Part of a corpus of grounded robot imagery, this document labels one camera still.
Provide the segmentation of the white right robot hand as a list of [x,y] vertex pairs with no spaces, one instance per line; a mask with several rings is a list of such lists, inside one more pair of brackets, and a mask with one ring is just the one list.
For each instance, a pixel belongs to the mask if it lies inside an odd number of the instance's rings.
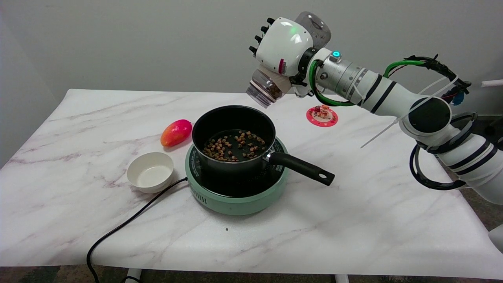
[[261,27],[258,46],[250,46],[259,62],[246,93],[266,108],[287,92],[304,98],[309,95],[308,64],[317,52],[309,31],[287,18],[268,18],[268,27]]

